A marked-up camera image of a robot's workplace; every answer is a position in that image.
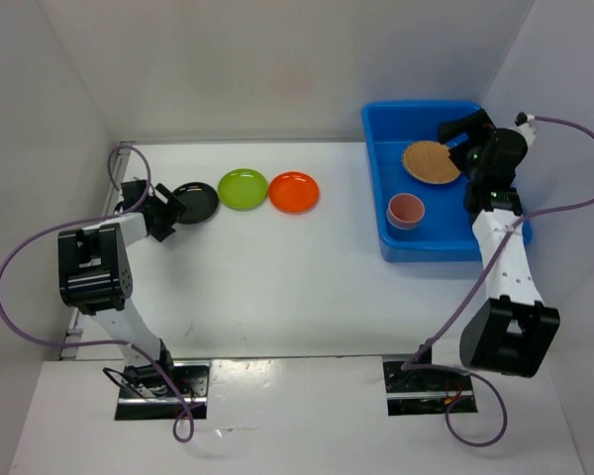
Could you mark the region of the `black plastic plate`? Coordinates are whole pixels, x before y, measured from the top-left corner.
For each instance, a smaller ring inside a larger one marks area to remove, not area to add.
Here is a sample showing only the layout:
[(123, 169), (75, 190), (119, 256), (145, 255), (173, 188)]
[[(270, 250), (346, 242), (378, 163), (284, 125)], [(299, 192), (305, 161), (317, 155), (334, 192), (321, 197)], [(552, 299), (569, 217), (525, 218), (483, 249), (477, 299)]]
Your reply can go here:
[(201, 224), (215, 214), (219, 205), (216, 190), (204, 182), (190, 182), (178, 186), (173, 195), (186, 206), (177, 220), (181, 225)]

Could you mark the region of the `brown woven bamboo tray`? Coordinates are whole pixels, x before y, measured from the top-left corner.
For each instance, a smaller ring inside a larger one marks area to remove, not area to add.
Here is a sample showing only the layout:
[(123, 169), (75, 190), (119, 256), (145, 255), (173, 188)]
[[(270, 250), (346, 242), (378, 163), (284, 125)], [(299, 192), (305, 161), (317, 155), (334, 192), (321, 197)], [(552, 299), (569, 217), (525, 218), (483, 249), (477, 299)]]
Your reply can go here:
[(449, 184), (460, 176), (448, 148), (438, 142), (411, 143), (402, 154), (402, 164), (409, 175), (426, 184)]

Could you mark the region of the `pink plastic cup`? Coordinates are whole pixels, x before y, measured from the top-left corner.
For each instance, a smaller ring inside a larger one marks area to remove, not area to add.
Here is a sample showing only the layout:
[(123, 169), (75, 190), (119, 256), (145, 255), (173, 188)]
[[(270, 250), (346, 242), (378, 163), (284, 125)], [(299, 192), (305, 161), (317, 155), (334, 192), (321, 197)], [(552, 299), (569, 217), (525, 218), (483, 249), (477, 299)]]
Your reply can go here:
[(425, 205), (416, 195), (400, 193), (388, 203), (386, 218), (391, 226), (400, 230), (412, 230), (425, 217)]

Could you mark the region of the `blue-grey plastic cup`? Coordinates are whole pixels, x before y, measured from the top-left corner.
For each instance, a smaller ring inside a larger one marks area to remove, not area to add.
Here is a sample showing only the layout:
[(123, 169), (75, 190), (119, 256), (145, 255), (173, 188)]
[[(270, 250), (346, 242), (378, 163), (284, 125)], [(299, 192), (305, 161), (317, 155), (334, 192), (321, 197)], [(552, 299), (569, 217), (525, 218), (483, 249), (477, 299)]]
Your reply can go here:
[(398, 229), (403, 231), (410, 231), (415, 229), (419, 223), (423, 220), (425, 216), (425, 211), (423, 209), (402, 209), (402, 210), (394, 210), (388, 208), (386, 210), (386, 218), (388, 223)]

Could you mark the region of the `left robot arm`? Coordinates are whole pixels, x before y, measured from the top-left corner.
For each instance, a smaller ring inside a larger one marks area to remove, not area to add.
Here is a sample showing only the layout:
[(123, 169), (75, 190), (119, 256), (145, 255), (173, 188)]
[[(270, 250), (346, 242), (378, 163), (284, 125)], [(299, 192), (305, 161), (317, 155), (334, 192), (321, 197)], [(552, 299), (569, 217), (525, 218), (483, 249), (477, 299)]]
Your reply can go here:
[(164, 185), (145, 180), (121, 184), (124, 213), (57, 237), (61, 300), (92, 318), (120, 347), (120, 379), (142, 396), (171, 396), (177, 371), (161, 338), (147, 327), (132, 301), (134, 279), (127, 248), (147, 237), (162, 242), (187, 206)]

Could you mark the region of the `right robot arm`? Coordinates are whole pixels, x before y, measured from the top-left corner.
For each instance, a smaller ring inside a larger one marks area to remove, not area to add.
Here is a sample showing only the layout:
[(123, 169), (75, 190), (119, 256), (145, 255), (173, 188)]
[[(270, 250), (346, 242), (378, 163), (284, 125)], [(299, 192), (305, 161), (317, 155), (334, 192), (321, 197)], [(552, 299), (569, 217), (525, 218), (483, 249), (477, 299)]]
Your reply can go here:
[(486, 300), (462, 331), (463, 366), (530, 378), (536, 375), (560, 326), (545, 305), (528, 262), (521, 199), (513, 186), (516, 169), (536, 136), (533, 118), (522, 114), (513, 128), (498, 128), (479, 109), (443, 122), (438, 140), (464, 136), (449, 158), (467, 183), (463, 207), (477, 240)]

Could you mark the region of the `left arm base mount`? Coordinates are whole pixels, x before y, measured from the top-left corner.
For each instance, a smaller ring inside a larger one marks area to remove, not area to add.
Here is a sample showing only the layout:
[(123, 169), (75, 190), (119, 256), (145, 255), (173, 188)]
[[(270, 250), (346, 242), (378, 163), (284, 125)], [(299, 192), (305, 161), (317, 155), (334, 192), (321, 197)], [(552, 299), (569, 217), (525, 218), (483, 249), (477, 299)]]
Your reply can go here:
[[(211, 362), (178, 360), (173, 362), (171, 379), (190, 406), (195, 420), (207, 418), (207, 396)], [(138, 382), (131, 382), (131, 371), (104, 367), (102, 372), (119, 389), (114, 419), (120, 422), (175, 420), (183, 414), (180, 400), (166, 384), (154, 391)]]

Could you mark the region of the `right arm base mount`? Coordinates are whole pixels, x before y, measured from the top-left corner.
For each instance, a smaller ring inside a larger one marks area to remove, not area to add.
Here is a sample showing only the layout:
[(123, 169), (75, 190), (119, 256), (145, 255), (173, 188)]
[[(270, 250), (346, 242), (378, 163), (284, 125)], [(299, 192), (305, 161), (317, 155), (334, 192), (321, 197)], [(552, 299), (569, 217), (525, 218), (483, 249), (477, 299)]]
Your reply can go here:
[(404, 372), (403, 364), (399, 356), (382, 359), (389, 417), (443, 415), (452, 403), (453, 414), (477, 412), (469, 376), (436, 369)]

